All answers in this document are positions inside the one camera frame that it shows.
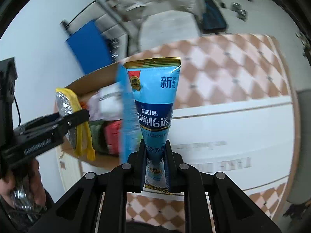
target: wire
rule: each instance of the wire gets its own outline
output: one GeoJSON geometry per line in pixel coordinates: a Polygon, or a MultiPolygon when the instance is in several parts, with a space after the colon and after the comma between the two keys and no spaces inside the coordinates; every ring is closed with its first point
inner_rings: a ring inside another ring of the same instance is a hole
{"type": "Polygon", "coordinates": [[[21,114],[19,113],[19,108],[18,108],[18,104],[17,104],[15,96],[14,96],[14,101],[15,101],[17,112],[18,112],[18,126],[21,126],[21,114]]]}

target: blue board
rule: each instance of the blue board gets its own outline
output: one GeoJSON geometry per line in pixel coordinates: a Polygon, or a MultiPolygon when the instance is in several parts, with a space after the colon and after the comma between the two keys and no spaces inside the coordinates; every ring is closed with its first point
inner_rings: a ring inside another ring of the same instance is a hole
{"type": "Polygon", "coordinates": [[[67,39],[67,43],[77,57],[85,74],[112,63],[109,49],[94,20],[72,34],[67,39]]]}

